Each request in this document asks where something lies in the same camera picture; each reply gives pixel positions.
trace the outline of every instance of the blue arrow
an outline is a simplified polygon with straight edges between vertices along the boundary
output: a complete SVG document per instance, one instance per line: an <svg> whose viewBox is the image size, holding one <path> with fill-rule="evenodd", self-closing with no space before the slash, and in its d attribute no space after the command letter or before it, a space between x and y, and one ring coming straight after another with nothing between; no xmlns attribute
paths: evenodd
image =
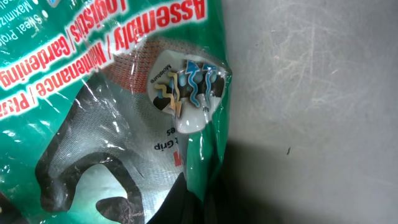
<svg viewBox="0 0 398 224"><path fill-rule="evenodd" d="M216 66L208 64L204 64L202 68L202 71L207 71L205 81L206 81L206 101L208 106L210 106L210 91L211 91L210 77L212 74L214 74L216 70L217 70Z"/></svg>
<svg viewBox="0 0 398 224"><path fill-rule="evenodd" d="M195 75L198 72L200 72L198 65L190 60L187 61L187 69L185 70L185 74L188 75L188 84L193 88L190 100L197 108L200 106L199 101L195 98L198 93L198 85L193 81L193 78L195 78Z"/></svg>

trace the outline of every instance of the plastic wrap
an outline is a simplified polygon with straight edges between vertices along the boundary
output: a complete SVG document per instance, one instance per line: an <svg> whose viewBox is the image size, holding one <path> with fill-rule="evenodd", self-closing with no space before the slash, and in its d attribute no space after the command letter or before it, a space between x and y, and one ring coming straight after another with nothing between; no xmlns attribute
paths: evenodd
<svg viewBox="0 0 398 224"><path fill-rule="evenodd" d="M220 0L0 0L0 191L30 223L148 223L228 136Z"/></svg>

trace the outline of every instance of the metal surface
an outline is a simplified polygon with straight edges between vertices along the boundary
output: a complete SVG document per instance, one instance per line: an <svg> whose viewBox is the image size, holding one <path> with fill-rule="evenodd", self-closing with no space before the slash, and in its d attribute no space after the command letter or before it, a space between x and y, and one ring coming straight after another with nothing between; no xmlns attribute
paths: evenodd
<svg viewBox="0 0 398 224"><path fill-rule="evenodd" d="M223 7L243 195L278 223L398 223L398 1Z"/></svg>

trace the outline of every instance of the scratched surface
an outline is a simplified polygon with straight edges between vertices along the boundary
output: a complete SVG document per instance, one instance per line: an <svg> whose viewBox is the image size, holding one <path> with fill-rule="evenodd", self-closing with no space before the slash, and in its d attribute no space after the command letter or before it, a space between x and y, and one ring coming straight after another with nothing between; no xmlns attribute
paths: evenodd
<svg viewBox="0 0 398 224"><path fill-rule="evenodd" d="M243 195L276 223L398 223L398 1L223 4Z"/></svg>

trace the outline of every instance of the plastic package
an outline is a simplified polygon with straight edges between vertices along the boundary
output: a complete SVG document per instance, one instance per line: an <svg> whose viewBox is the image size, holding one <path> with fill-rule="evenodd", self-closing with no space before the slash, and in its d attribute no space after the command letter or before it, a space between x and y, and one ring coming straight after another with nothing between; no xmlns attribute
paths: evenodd
<svg viewBox="0 0 398 224"><path fill-rule="evenodd" d="M220 0L0 0L0 191L30 223L148 223L223 161Z"/></svg>

